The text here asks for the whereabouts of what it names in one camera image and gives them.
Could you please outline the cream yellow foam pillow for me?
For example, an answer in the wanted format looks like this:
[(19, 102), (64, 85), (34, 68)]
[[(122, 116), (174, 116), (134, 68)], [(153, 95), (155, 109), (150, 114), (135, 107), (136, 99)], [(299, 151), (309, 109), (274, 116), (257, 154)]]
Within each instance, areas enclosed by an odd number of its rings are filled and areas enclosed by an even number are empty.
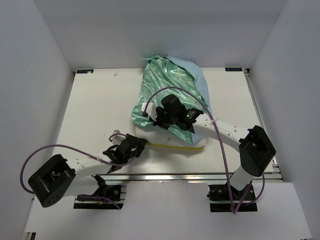
[(168, 130), (159, 128), (157, 126), (149, 126), (141, 128), (135, 125), (135, 136), (147, 140), (147, 144), (153, 147), (172, 148), (181, 150), (200, 150), (206, 143), (207, 139), (204, 137), (195, 144), (189, 144)]

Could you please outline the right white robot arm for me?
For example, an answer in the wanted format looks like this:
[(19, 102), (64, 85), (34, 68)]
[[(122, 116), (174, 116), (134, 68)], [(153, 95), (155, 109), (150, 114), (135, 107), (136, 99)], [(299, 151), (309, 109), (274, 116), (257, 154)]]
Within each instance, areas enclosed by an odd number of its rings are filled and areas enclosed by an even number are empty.
[(161, 106), (149, 103), (143, 110), (154, 126), (165, 130), (176, 126), (180, 130), (220, 141), (239, 152), (240, 166), (225, 187), (226, 195), (233, 200), (243, 195), (250, 181), (262, 176), (276, 155), (276, 149), (262, 127), (255, 125), (245, 129), (213, 120), (200, 109), (186, 108), (173, 94), (164, 97)]

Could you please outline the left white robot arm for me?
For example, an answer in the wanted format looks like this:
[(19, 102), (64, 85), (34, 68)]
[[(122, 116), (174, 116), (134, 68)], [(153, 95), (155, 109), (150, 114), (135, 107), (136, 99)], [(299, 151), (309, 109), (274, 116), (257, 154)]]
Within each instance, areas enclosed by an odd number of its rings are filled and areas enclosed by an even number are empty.
[(66, 146), (87, 159), (72, 163), (61, 154), (53, 155), (29, 177), (29, 187), (24, 190), (34, 194), (44, 208), (55, 205), (63, 197), (74, 196), (77, 201), (95, 209), (120, 210), (123, 187), (106, 183), (103, 176), (121, 170), (139, 158), (148, 142), (118, 130), (108, 140), (112, 145), (102, 152), (102, 156)]

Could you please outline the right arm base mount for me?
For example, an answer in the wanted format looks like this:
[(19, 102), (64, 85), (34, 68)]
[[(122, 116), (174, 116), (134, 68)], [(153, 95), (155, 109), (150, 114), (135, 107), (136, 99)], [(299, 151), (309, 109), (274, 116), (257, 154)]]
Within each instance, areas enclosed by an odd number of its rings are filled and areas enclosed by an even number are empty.
[[(231, 187), (231, 196), (233, 199), (234, 208), (237, 208), (238, 203), (240, 202), (242, 196), (246, 193), (247, 186), (238, 191), (235, 188)], [(229, 198), (229, 191), (227, 184), (209, 184), (208, 185), (208, 194), (206, 195), (209, 200), (209, 207), (211, 213), (231, 213), (231, 202)], [(238, 212), (257, 212), (258, 207), (255, 202), (252, 202), (256, 199), (255, 191), (251, 185), (247, 194), (241, 203)]]

